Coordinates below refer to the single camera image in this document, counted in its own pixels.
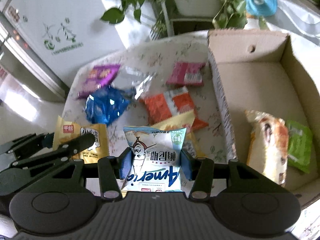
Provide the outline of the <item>silver foil snack bag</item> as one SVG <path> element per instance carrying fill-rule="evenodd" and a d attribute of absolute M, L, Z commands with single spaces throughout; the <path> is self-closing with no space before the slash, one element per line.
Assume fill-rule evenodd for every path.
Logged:
<path fill-rule="evenodd" d="M 147 93 L 155 75 L 155 73 L 148 74 L 136 68 L 123 66 L 118 71 L 111 86 L 124 91 L 131 98 L 138 100 Z"/>

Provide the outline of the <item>blue foil snack bag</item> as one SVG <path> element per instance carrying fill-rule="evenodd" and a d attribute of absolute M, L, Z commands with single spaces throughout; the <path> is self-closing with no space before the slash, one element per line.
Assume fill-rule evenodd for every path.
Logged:
<path fill-rule="evenodd" d="M 86 119 L 92 124 L 110 126 L 127 109 L 135 96 L 133 88 L 122 90 L 107 85 L 89 94 L 86 100 Z"/>

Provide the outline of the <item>orange snack bag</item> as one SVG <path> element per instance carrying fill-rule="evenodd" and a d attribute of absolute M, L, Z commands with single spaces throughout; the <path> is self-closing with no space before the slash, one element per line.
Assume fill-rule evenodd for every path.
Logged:
<path fill-rule="evenodd" d="M 154 125 L 174 116 L 193 111 L 195 120 L 193 130 L 208 127 L 208 122 L 198 117 L 197 110 L 187 87 L 169 90 L 153 96 L 147 96 L 139 100 L 146 108 L 149 115 L 149 123 Z"/>

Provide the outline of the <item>purple snack bag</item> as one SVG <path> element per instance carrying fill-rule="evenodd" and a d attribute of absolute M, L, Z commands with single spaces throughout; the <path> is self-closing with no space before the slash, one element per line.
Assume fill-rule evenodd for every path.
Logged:
<path fill-rule="evenodd" d="M 89 94 L 109 85 L 116 77 L 120 64 L 94 66 L 78 92 L 78 99 L 86 99 Z"/>

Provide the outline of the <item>cardboard box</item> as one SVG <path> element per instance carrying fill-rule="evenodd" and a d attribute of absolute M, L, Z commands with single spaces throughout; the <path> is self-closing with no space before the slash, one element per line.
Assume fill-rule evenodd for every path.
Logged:
<path fill-rule="evenodd" d="M 302 208 L 310 206 L 319 199 L 319 47 L 296 34 L 259 29 L 210 30 L 207 38 L 227 159 L 247 159 L 246 110 L 308 126 L 310 173 L 289 168 L 286 188 Z"/>

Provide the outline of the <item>pink snack bag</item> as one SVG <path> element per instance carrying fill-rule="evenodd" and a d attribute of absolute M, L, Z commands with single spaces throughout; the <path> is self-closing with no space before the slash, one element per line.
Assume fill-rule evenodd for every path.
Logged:
<path fill-rule="evenodd" d="M 176 62 L 171 75 L 166 81 L 167 85 L 202 86 L 202 69 L 205 62 Z"/>

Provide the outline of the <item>white refrigerator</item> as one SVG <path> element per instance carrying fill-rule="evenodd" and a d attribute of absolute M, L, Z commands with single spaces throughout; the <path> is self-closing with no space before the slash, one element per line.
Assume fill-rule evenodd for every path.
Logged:
<path fill-rule="evenodd" d="M 66 100 L 78 70 L 124 45 L 100 18 L 101 0 L 1 0 L 5 46 L 34 81 L 25 85 L 42 100 Z"/>

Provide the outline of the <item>white blue snack bag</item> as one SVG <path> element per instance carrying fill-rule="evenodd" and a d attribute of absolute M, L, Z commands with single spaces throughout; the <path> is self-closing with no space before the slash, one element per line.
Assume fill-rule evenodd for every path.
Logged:
<path fill-rule="evenodd" d="M 124 127 L 133 159 L 122 190 L 180 191 L 180 153 L 186 131 L 186 128 L 164 131 L 146 126 Z"/>

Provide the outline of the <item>pothos plant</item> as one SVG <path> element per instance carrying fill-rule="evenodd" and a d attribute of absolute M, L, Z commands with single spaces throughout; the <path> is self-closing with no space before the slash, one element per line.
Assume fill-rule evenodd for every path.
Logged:
<path fill-rule="evenodd" d="M 164 13 L 161 7 L 165 0 L 101 0 L 105 11 L 100 20 L 102 22 L 124 27 L 126 24 L 132 29 L 142 28 L 149 32 L 151 39 L 168 37 L 167 28 L 164 19 Z M 222 7 L 213 17 L 218 18 L 223 12 L 225 0 L 220 0 Z M 211 28 L 211 22 L 186 21 L 174 22 L 174 34 L 191 31 L 191 29 Z"/>

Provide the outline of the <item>green snack bag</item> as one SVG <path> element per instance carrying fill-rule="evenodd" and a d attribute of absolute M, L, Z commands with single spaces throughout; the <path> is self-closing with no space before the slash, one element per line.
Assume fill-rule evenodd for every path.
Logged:
<path fill-rule="evenodd" d="M 289 132 L 288 165 L 310 173 L 312 132 L 310 128 L 293 120 L 286 120 Z"/>

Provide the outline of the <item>croissant snack bag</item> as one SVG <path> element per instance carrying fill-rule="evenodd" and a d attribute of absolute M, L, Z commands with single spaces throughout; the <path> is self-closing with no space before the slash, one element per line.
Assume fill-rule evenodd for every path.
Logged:
<path fill-rule="evenodd" d="M 285 186 L 289 132 L 285 121 L 260 111 L 245 111 L 252 125 L 247 166 Z"/>

